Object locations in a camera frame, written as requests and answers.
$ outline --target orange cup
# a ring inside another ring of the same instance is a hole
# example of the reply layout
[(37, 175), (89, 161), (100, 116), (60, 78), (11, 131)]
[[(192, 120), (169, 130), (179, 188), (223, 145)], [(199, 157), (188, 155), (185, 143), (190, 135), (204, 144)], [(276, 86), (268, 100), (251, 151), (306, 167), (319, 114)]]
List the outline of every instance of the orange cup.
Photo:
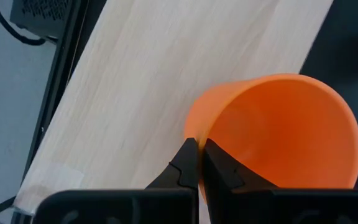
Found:
[(212, 139), (278, 187), (350, 189), (358, 176), (358, 126), (350, 107), (304, 75), (207, 90), (188, 114), (185, 138), (195, 138), (200, 149)]

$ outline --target wood grain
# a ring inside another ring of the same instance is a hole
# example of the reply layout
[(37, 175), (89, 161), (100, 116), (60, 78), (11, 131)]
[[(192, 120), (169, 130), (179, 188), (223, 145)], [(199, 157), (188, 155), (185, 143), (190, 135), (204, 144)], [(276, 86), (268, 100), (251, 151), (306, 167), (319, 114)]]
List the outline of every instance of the wood grain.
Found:
[(299, 72), (332, 0), (109, 0), (15, 206), (66, 189), (144, 188), (222, 82)]

